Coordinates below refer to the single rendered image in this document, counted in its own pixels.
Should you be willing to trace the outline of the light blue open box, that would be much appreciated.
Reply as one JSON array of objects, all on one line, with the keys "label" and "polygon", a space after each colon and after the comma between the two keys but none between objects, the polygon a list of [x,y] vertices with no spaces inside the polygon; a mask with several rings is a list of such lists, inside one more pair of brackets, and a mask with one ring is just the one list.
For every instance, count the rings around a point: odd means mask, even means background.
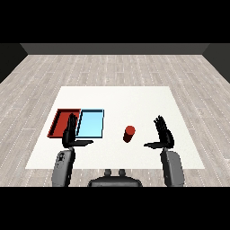
[{"label": "light blue open box", "polygon": [[83,109],[77,123],[77,138],[102,138],[103,109]]}]

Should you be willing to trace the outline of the dark grey robot body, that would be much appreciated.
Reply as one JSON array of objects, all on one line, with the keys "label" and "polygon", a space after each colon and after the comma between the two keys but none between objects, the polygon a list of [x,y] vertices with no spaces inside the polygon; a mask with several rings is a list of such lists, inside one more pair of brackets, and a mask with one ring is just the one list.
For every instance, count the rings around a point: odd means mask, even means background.
[{"label": "dark grey robot body", "polygon": [[90,180],[88,187],[142,187],[142,183],[128,177],[124,169],[119,169],[118,176],[112,176],[111,169],[106,169],[102,177]]}]

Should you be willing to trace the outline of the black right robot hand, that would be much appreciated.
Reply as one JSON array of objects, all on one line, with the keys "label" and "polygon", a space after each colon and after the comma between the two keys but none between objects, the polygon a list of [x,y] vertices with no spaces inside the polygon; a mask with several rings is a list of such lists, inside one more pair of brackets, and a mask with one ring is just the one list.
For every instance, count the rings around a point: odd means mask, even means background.
[{"label": "black right robot hand", "polygon": [[172,132],[167,128],[167,125],[162,116],[158,116],[154,120],[154,124],[159,136],[159,141],[154,143],[146,143],[145,146],[156,149],[156,148],[167,148],[171,149],[174,147],[174,138]]}]

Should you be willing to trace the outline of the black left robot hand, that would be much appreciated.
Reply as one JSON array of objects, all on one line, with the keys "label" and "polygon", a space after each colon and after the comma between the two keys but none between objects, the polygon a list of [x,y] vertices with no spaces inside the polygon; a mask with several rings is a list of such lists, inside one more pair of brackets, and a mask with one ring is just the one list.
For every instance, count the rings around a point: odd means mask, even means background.
[{"label": "black left robot hand", "polygon": [[87,146],[92,144],[92,140],[76,140],[75,139],[75,128],[76,128],[77,117],[74,113],[69,115],[66,129],[63,132],[62,145],[64,148],[73,146]]}]

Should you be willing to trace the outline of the red can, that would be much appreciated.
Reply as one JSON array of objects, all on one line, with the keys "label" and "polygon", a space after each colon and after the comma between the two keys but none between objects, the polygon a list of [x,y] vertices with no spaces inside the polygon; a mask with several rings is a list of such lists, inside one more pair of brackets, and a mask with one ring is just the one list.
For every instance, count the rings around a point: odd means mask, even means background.
[{"label": "red can", "polygon": [[123,140],[128,143],[132,137],[134,136],[136,130],[133,126],[127,126],[125,128],[125,132],[124,132],[124,136],[123,136]]}]

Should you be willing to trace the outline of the red open box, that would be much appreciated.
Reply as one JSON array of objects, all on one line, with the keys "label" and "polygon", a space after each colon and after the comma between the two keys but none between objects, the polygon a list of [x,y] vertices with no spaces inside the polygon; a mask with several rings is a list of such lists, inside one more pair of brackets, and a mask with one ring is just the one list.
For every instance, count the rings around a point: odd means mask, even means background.
[{"label": "red open box", "polygon": [[62,138],[67,126],[69,115],[73,113],[77,118],[79,118],[80,111],[80,109],[58,109],[50,126],[48,137]]}]

